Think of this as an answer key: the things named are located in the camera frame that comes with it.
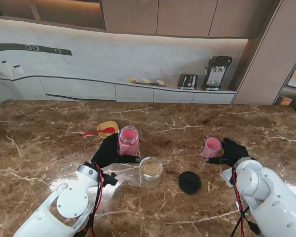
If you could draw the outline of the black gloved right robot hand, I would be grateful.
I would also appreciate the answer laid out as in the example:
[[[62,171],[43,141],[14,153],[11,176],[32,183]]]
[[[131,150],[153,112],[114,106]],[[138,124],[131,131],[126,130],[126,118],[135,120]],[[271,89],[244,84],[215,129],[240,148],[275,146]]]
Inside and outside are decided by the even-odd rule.
[[[208,158],[207,163],[226,164],[229,167],[233,167],[239,159],[249,157],[248,151],[244,146],[241,146],[228,138],[223,139],[222,148],[224,150],[223,155],[220,157]]]

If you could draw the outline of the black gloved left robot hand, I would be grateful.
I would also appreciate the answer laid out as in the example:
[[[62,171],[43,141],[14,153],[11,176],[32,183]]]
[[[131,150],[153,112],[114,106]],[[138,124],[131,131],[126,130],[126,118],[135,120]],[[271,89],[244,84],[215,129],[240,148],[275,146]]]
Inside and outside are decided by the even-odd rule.
[[[118,134],[114,133],[106,137],[94,154],[91,164],[100,168],[107,167],[113,163],[140,163],[138,156],[120,155],[118,153]]]

